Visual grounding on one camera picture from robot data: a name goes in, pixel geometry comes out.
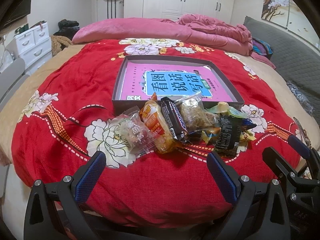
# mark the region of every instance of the screw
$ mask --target screw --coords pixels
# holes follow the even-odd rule
[[[272,183],[273,183],[273,185],[276,185],[276,186],[279,185],[279,181],[277,179],[273,179]]]
[[[39,186],[40,184],[41,184],[41,180],[38,179],[35,181],[35,186]]]
[[[65,176],[64,178],[63,178],[63,181],[64,182],[69,182],[71,180],[71,176]]]
[[[247,182],[247,181],[249,181],[249,177],[246,175],[243,175],[243,176],[241,176],[241,180],[244,182]]]
[[[297,200],[297,195],[296,195],[295,193],[292,193],[292,194],[291,194],[291,199],[292,199],[293,201]]]

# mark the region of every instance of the box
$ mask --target box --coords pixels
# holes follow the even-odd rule
[[[176,56],[126,56],[113,91],[116,115],[138,106],[143,108],[154,92],[158,99],[202,91],[205,108],[227,102],[240,109],[244,105],[239,92],[211,61]]]

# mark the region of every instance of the black snack package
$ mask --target black snack package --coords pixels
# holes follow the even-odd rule
[[[217,139],[214,150],[225,155],[236,156],[238,149],[242,118],[236,118],[231,115],[221,115],[221,133]]]
[[[168,97],[161,99],[160,106],[161,112],[169,126],[173,138],[178,141],[185,141],[187,139],[188,131],[178,108]]]

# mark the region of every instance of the pink blanket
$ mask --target pink blanket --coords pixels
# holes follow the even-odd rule
[[[74,44],[125,38],[167,38],[248,56],[252,38],[243,25],[233,27],[217,19],[184,15],[179,22],[168,19],[118,18],[90,24],[74,36]]]

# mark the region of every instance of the red blanket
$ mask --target red blanket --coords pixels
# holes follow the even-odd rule
[[[222,70],[245,100],[242,111],[257,124],[257,140],[240,145],[235,158],[225,158],[240,175],[269,182],[274,174],[261,155],[269,146],[293,167],[298,164],[298,154],[286,141],[297,126],[271,88],[232,54],[172,40],[103,40],[86,45],[48,76],[23,110],[12,157],[24,183],[60,181],[99,149],[107,167],[87,204],[116,223],[178,227],[219,218],[230,208],[207,170],[210,148],[191,146],[138,159],[126,150],[115,133],[111,96],[127,53],[200,58]]]

